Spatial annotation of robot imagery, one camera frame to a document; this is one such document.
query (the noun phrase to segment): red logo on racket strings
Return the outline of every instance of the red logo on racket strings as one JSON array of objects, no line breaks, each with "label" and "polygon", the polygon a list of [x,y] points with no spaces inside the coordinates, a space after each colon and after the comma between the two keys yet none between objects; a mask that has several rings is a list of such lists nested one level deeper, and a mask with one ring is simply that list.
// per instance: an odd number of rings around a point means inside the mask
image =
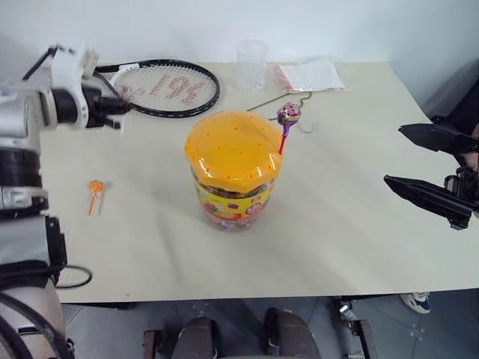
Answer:
[{"label": "red logo on racket strings", "polygon": [[[150,95],[157,95],[161,87],[168,81],[170,76],[163,75],[163,77],[156,83],[153,89],[150,92]],[[172,99],[173,97],[179,96],[181,93],[186,91],[187,96],[182,100],[182,102],[191,105],[193,100],[198,96],[198,90],[204,86],[204,82],[199,82],[196,85],[189,86],[189,80],[184,77],[176,77],[169,83],[168,87],[172,89],[172,92],[165,96],[166,99]]]}]

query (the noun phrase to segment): floor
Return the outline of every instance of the floor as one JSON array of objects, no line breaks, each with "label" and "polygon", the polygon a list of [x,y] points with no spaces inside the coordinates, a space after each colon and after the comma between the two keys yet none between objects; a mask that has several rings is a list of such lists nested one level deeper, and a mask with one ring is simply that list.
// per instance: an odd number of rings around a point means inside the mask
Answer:
[{"label": "floor", "polygon": [[[411,311],[397,295],[355,301],[353,311],[369,320],[379,358],[478,359],[478,290],[434,292],[430,301],[427,315]],[[222,355],[258,355],[257,335],[269,307],[301,316],[323,359],[360,358],[354,355],[361,351],[359,339],[332,316],[331,301],[324,297],[147,302],[131,310],[64,304],[64,316],[79,359],[142,358],[143,331],[167,329],[175,338],[200,315],[218,322]]]}]

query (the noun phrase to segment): robotic arm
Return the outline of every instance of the robotic arm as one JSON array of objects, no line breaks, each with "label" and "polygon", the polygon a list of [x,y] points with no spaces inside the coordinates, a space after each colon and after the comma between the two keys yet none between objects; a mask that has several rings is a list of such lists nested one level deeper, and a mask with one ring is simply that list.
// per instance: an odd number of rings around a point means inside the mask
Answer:
[{"label": "robotic arm", "polygon": [[419,179],[385,176],[386,184],[416,206],[445,217],[455,230],[466,229],[472,213],[479,217],[479,82],[447,117],[433,123],[405,125],[399,131],[413,144],[448,153],[460,167],[445,177],[444,187]]},{"label": "robotic arm", "polygon": [[97,63],[87,49],[50,48],[24,80],[50,56],[51,88],[0,84],[2,358],[2,347],[13,358],[32,358],[30,352],[33,358],[73,358],[55,292],[67,252],[58,219],[44,214],[49,204],[40,176],[39,131],[59,124],[119,129],[108,116],[130,110],[127,102],[82,85]]}]

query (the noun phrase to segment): shoe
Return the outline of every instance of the shoe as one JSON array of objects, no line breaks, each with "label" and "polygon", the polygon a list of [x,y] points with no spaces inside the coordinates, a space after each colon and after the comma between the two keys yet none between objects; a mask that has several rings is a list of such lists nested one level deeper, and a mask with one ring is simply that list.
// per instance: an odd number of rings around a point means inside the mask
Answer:
[{"label": "shoe", "polygon": [[416,313],[428,314],[431,311],[429,292],[414,292],[400,295],[404,304]]}]

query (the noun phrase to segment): clear plastic cup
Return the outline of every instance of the clear plastic cup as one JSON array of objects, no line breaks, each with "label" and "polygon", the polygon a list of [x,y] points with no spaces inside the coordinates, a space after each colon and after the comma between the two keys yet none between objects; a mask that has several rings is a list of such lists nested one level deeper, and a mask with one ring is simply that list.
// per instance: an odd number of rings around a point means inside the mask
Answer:
[{"label": "clear plastic cup", "polygon": [[243,92],[260,90],[266,77],[268,46],[259,40],[244,40],[237,46],[236,85]]}]

